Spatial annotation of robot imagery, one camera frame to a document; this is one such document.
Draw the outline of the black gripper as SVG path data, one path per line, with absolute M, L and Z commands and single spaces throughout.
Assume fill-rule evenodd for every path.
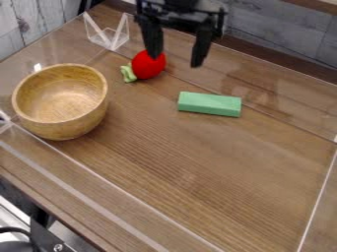
M 224 35 L 228 12 L 221 0 L 135 0 L 134 20 L 141 27 L 149 56 L 157 59 L 164 51 L 162 28 L 197 32 L 192 67 L 201 67 L 212 48 L 213 34 Z

